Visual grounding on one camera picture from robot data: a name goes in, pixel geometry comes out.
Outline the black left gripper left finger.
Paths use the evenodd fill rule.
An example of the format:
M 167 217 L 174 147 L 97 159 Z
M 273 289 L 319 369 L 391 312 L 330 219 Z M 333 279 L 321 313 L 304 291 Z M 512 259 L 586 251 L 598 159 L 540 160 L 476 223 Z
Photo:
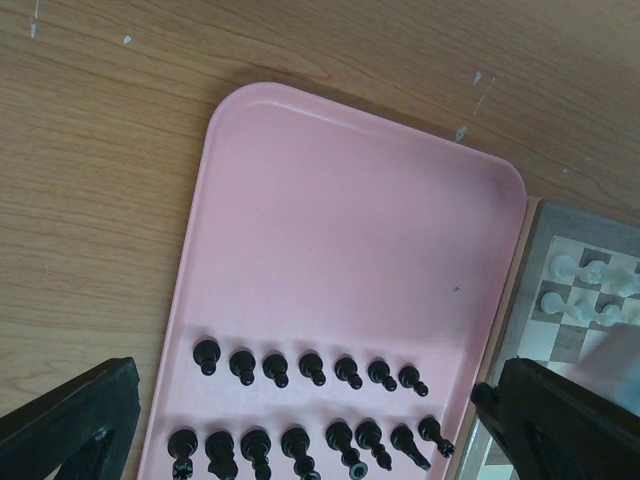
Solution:
M 111 358 L 1 418 L 3 479 L 119 479 L 141 406 L 133 358 Z

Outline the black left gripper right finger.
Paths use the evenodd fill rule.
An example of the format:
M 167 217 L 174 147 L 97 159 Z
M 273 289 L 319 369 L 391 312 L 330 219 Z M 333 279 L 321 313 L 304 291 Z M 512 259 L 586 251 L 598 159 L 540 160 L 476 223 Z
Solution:
M 471 392 L 521 479 L 637 479 L 639 417 L 530 359 Z

